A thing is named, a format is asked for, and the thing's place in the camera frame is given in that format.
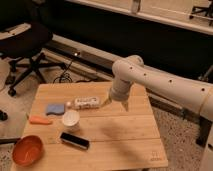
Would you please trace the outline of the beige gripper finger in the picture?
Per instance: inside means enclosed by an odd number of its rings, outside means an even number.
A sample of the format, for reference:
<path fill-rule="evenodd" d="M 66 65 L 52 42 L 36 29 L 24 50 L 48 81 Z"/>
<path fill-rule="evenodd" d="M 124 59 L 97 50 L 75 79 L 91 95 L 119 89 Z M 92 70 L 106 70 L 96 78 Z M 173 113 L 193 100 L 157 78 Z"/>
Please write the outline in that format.
<path fill-rule="evenodd" d="M 128 104 L 128 101 L 122 102 L 122 105 L 123 105 L 124 109 L 128 112 L 128 111 L 129 111 L 129 104 Z"/>
<path fill-rule="evenodd" d="M 103 103 L 101 104 L 101 107 L 107 106 L 112 102 L 112 99 L 110 97 L 107 97 Z"/>

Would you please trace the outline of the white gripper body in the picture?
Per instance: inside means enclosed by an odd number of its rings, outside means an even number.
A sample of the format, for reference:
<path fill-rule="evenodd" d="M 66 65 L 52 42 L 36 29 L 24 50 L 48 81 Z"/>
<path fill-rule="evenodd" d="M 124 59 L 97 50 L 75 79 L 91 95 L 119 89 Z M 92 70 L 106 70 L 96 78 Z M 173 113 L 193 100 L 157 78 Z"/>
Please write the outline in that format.
<path fill-rule="evenodd" d="M 119 102 L 127 101 L 131 87 L 132 82 L 125 81 L 120 78 L 115 78 L 109 90 L 109 97 L 112 100 Z"/>

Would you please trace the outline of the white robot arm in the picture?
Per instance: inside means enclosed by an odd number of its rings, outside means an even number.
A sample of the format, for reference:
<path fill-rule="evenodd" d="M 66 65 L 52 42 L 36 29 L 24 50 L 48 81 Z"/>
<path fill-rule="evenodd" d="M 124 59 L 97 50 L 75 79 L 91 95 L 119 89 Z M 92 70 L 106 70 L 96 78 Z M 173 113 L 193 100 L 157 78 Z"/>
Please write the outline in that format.
<path fill-rule="evenodd" d="M 212 83 L 149 69 L 144 66 L 142 58 L 138 55 L 117 59 L 112 64 L 112 72 L 114 80 L 107 99 L 102 103 L 103 106 L 118 101 L 128 111 L 130 89 L 136 83 L 211 121 L 199 171 L 213 171 L 213 150 L 210 148 L 213 145 Z"/>

